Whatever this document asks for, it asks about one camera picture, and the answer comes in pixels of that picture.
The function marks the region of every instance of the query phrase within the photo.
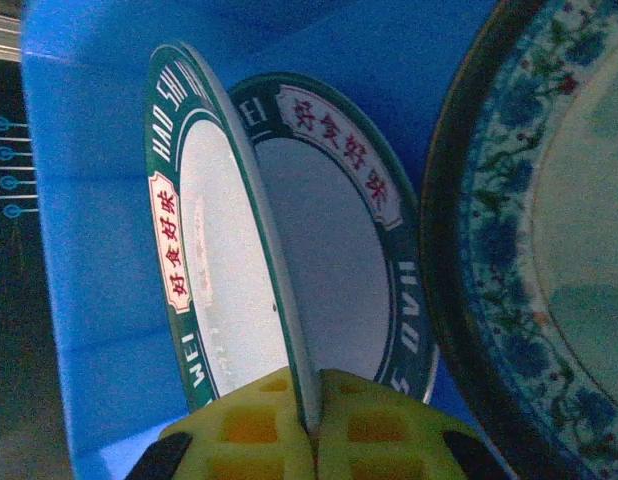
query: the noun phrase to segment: green-rimmed plate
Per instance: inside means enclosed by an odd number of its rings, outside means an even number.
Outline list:
[[[320,392],[264,189],[240,119],[191,48],[149,65],[149,194],[165,301],[185,393],[202,407],[286,365],[303,424]]]
[[[523,478],[618,479],[618,1],[503,2],[434,136],[421,263]]]
[[[418,204],[373,123],[333,88],[271,73],[229,94],[254,143],[313,364],[427,401],[437,365]]]

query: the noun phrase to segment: blue plastic bin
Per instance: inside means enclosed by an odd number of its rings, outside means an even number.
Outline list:
[[[123,478],[187,414],[149,205],[151,52],[194,46],[229,88],[295,71],[379,126],[418,189],[444,95],[494,0],[41,0],[22,39],[69,449],[79,478]],[[472,421],[441,368],[432,404]]]

